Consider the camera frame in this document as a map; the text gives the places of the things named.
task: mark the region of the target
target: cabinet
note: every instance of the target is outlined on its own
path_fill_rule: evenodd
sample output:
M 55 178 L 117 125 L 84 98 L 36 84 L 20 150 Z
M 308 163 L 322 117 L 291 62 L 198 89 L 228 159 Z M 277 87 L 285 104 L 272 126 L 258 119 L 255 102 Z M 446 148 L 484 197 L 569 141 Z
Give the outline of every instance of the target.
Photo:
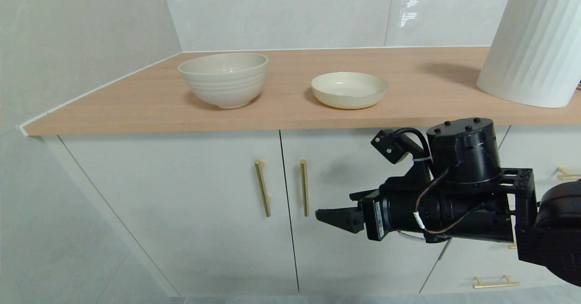
M 182 296 L 297 294 L 278 131 L 62 140 Z
M 511 126 L 499 150 L 502 167 L 533 168 L 540 200 L 546 190 L 562 182 L 556 179 L 557 166 L 581 171 L 576 147 L 580 137 L 581 130 L 573 126 Z M 514 205 L 513 196 L 509 202 Z M 503 275 L 519 282 L 520 288 L 564 283 L 545 267 L 519 261 L 517 251 L 507 244 L 457 238 L 450 241 L 422 294 L 482 292 L 486 289 L 472 286 L 476 276 L 482 283 L 505 283 Z
M 402 176 L 411 157 L 392 165 L 370 144 L 372 129 L 283 130 L 282 148 L 301 294 L 418 293 L 444 244 L 424 244 L 392 232 L 381 242 L 317 221 L 316 209 L 355 206 L 349 194 Z M 305 217 L 301 160 L 306 161 Z

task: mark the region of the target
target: bowl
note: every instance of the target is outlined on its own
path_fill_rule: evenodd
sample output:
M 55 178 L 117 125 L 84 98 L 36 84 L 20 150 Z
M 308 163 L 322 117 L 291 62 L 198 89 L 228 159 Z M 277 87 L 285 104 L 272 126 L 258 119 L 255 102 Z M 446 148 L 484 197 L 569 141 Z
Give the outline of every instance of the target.
M 375 75 L 337 72 L 311 81 L 318 101 L 340 109 L 363 109 L 377 104 L 388 90 L 388 82 Z
M 224 109 L 240 108 L 257 97 L 267 69 L 266 56 L 241 52 L 203 56 L 178 67 L 198 98 Z

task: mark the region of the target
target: white vase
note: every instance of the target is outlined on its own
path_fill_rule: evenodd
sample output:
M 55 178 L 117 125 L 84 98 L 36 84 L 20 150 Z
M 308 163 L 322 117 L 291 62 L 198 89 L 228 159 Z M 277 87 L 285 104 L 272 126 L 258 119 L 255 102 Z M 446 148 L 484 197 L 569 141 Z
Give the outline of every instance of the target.
M 508 0 L 478 77 L 482 91 L 566 106 L 581 79 L 581 0 Z

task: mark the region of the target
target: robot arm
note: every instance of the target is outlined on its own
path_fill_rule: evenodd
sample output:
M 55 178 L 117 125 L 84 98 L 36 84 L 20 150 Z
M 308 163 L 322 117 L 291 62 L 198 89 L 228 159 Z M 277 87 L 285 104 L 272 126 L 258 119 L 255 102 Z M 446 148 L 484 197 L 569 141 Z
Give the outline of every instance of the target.
M 375 149 L 393 164 L 411 154 L 412 168 L 375 190 L 350 194 L 356 207 L 317 210 L 317 219 L 353 233 L 366 229 L 370 240 L 411 231 L 427 243 L 452 237 L 512 243 L 515 216 L 519 260 L 581 286 L 581 181 L 550 189 L 538 207 L 532 169 L 500 166 L 492 120 L 444 122 L 427 136 L 413 128 L 380 131 L 371 141 Z M 507 194 L 515 196 L 515 211 Z

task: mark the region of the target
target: gold handle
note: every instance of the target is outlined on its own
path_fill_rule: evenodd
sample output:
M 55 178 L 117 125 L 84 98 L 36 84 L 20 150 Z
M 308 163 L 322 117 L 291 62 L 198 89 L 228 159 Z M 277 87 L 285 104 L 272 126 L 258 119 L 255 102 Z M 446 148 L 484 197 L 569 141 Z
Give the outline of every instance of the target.
M 577 179 L 581 179 L 581 174 L 572 174 L 571 172 L 569 172 L 569 170 L 563 168 L 563 167 L 557 167 L 557 170 L 559 170 L 559 172 L 561 172 L 562 174 L 557 175 L 556 179 L 558 180 L 577 180 Z
M 476 281 L 478 282 L 477 284 L 473 285 L 473 287 L 475 289 L 479 289 L 479 288 L 496 288 L 496 287 L 510 287 L 510 286 L 520 286 L 521 283 L 519 283 L 518 281 L 512 281 L 510 280 L 510 278 L 508 277 L 508 275 L 504 275 L 504 279 L 506 279 L 506 283 L 495 283 L 495 284 L 483 284 L 482 280 L 480 280 L 480 278 L 478 276 L 475 277 Z
M 255 160 L 256 177 L 258 178 L 258 184 L 260 186 L 260 194 L 262 194 L 262 202 L 264 203 L 264 213 L 267 217 L 270 217 L 270 196 L 266 193 L 266 184 L 264 183 L 264 173 L 262 168 L 264 167 L 264 162 L 260 160 Z
M 307 181 L 307 160 L 300 161 L 300 181 L 303 186 L 303 208 L 305 217 L 309 216 L 309 182 Z

